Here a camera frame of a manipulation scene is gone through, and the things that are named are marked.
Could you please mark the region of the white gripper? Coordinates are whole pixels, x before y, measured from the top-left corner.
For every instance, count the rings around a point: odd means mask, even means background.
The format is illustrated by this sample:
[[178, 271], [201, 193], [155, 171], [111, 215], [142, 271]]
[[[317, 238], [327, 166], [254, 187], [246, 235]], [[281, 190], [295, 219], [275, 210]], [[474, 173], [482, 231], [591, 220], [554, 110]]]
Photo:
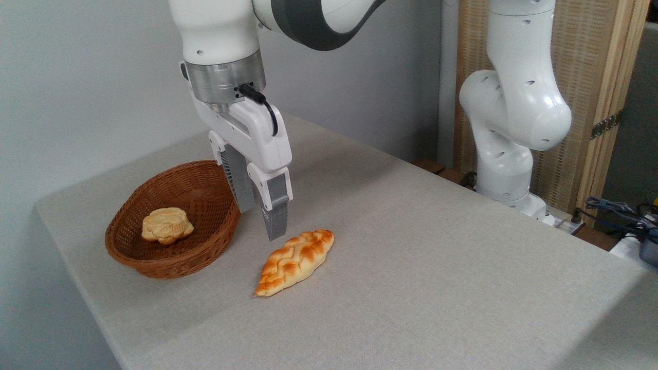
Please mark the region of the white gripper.
[[[180, 64], [202, 122], [212, 131], [212, 152], [232, 190], [240, 213], [255, 206], [251, 180], [260, 196], [270, 241], [286, 234], [288, 203], [293, 199], [289, 166], [292, 156], [286, 127], [275, 106], [243, 93], [266, 86], [262, 61], [221, 65]], [[245, 157], [251, 161], [247, 166]]]

